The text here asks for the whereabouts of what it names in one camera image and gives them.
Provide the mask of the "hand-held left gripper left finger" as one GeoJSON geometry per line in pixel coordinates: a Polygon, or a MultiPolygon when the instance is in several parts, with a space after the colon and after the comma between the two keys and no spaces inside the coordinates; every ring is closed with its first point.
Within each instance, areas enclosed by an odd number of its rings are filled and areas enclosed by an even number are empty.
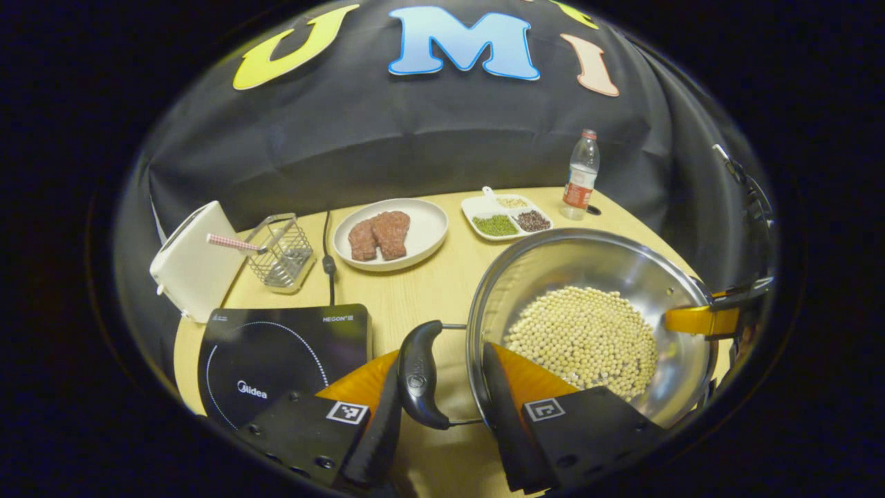
{"type": "Polygon", "coordinates": [[[290,390],[237,435],[313,484],[358,494],[381,488],[400,432],[398,360],[398,351],[382,354],[316,394],[290,390]]]}

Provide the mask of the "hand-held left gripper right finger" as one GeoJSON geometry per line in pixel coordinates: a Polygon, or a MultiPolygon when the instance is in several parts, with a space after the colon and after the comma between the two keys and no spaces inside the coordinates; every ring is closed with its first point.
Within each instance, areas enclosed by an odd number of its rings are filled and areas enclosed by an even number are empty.
{"type": "Polygon", "coordinates": [[[664,434],[610,389],[579,390],[499,344],[484,344],[483,372],[512,490],[588,485],[645,457],[664,434]]]}

